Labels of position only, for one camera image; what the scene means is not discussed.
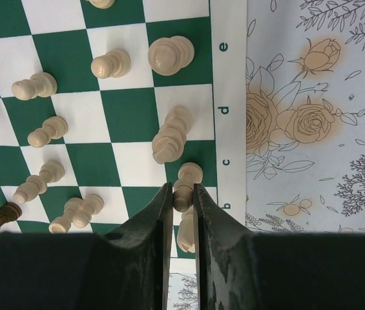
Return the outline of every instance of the chessboard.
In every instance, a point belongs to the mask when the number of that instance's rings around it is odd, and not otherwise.
[[[239,23],[227,15],[229,5],[116,0],[102,10],[85,0],[0,0],[0,206],[46,161],[65,169],[45,193],[21,204],[20,218],[1,231],[48,233],[68,199],[97,194],[103,210],[69,232],[105,234],[144,208],[165,182],[174,183],[188,161],[201,166],[202,183],[215,201],[244,222],[245,16]],[[149,65],[148,49],[172,36],[189,38],[194,59],[161,76]],[[129,54],[130,72],[97,79],[92,60],[113,48]],[[57,81],[54,95],[14,97],[15,81],[43,71]],[[177,106],[189,109],[194,125],[181,158],[158,165],[152,139]],[[31,147],[28,135],[52,116],[61,116],[68,132]],[[175,246],[180,220],[175,212],[172,256],[193,258]]]

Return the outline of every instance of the white chess piece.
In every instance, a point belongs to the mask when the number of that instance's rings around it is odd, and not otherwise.
[[[184,163],[178,171],[178,180],[174,184],[174,208],[185,212],[193,204],[194,184],[201,183],[203,171],[195,163]]]
[[[193,123],[193,115],[188,109],[176,107],[169,111],[165,124],[152,140],[152,156],[157,163],[169,163],[182,156]]]
[[[21,184],[13,195],[17,203],[30,202],[47,191],[47,184],[59,181],[65,175],[65,170],[61,164],[54,160],[46,162],[41,166],[38,176],[29,176],[26,182]]]
[[[180,228],[176,236],[176,244],[184,252],[195,253],[194,207],[190,207],[182,213]]]
[[[73,197],[69,199],[65,204],[65,211],[62,216],[59,216],[53,220],[48,226],[48,230],[51,233],[67,233],[72,226],[73,217],[76,213],[82,209],[83,200],[81,198]]]
[[[31,132],[27,141],[33,147],[44,147],[49,144],[52,139],[60,139],[68,130],[66,121],[59,117],[53,116],[44,121],[41,128]]]
[[[96,8],[110,8],[114,3],[115,0],[86,0],[92,3],[93,6]]]
[[[105,203],[98,195],[90,194],[83,200],[83,208],[73,217],[73,224],[84,228],[92,219],[92,215],[99,214]]]
[[[194,59],[194,45],[186,37],[162,37],[149,47],[148,61],[153,71],[171,76]]]
[[[99,79],[120,78],[129,72],[130,58],[124,50],[111,50],[93,59],[90,69]]]
[[[57,82],[46,72],[33,74],[30,79],[17,81],[12,85],[13,95],[20,100],[50,97],[57,91]]]

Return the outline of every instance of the orange rose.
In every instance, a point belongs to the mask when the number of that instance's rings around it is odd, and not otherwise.
[[[247,153],[263,155],[268,149],[269,135],[276,127],[278,112],[263,92],[247,94]]]
[[[310,71],[323,71],[331,68],[339,59],[340,45],[326,39],[313,46],[304,58],[304,66]]]
[[[322,105],[302,105],[297,110],[281,112],[276,119],[287,137],[301,143],[323,140],[334,121],[333,115]]]

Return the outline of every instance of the dark chess piece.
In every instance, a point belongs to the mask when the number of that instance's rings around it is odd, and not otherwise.
[[[0,228],[3,224],[16,221],[22,212],[18,205],[12,202],[5,203],[0,207]]]

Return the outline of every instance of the chess piece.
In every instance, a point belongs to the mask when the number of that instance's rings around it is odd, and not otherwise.
[[[33,74],[30,79],[17,81],[12,85],[13,95],[20,100],[30,100],[37,96],[50,97],[56,91],[56,80],[46,72]]]
[[[182,213],[182,220],[178,235],[176,236],[176,244],[182,251],[195,253],[194,241],[194,207],[190,207]]]
[[[48,226],[51,233],[67,233],[72,226],[73,217],[82,209],[83,200],[81,198],[73,197],[65,204],[65,212],[62,216],[55,218]]]
[[[157,163],[168,163],[181,157],[193,123],[192,114],[184,107],[173,108],[168,113],[165,124],[152,140],[152,155]]]
[[[105,203],[98,195],[90,194],[85,197],[82,209],[73,217],[73,225],[84,228],[92,219],[92,215],[99,214]]]
[[[148,61],[153,71],[171,76],[194,59],[194,45],[186,37],[162,37],[149,47]]]
[[[63,137],[67,130],[66,121],[59,116],[53,116],[46,119],[41,128],[31,132],[27,137],[27,141],[32,147],[44,147],[52,139]]]
[[[93,6],[96,8],[110,8],[114,3],[115,0],[86,0],[92,3]]]
[[[203,172],[195,163],[184,163],[178,171],[178,180],[174,184],[174,208],[185,212],[193,205],[194,184],[201,183]]]
[[[0,228],[3,224],[16,221],[22,212],[18,205],[12,202],[5,203],[0,207]]]
[[[130,70],[130,58],[124,50],[112,50],[93,59],[92,73],[99,79],[120,78]]]
[[[41,166],[38,176],[29,176],[26,183],[21,184],[13,195],[17,203],[30,202],[47,191],[47,184],[59,181],[65,175],[65,170],[61,164],[54,160],[46,162]]]

